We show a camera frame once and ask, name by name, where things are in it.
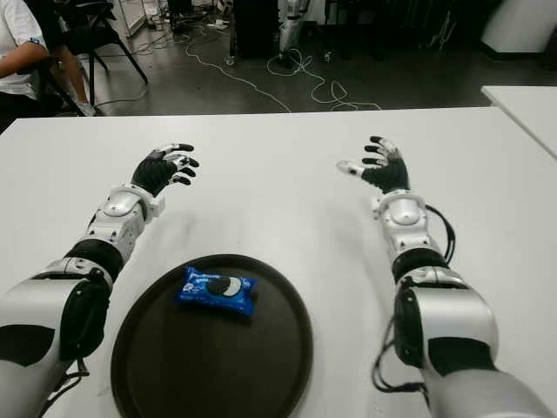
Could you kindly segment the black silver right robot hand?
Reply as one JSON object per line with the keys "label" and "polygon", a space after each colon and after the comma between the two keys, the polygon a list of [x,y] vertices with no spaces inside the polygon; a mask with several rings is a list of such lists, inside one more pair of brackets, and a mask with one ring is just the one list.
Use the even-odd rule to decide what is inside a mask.
{"label": "black silver right robot hand", "polygon": [[399,148],[387,138],[371,136],[364,146],[366,157],[356,165],[346,160],[336,163],[340,172],[357,177],[387,194],[398,190],[409,191],[410,181],[406,163]]}

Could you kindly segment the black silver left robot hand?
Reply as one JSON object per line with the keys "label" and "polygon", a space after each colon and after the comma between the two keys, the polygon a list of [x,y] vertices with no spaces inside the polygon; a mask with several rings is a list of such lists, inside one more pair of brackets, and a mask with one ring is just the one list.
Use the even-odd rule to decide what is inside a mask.
{"label": "black silver left robot hand", "polygon": [[168,185],[191,185],[199,162],[191,153],[193,145],[173,143],[152,150],[138,165],[131,183],[157,197]]}

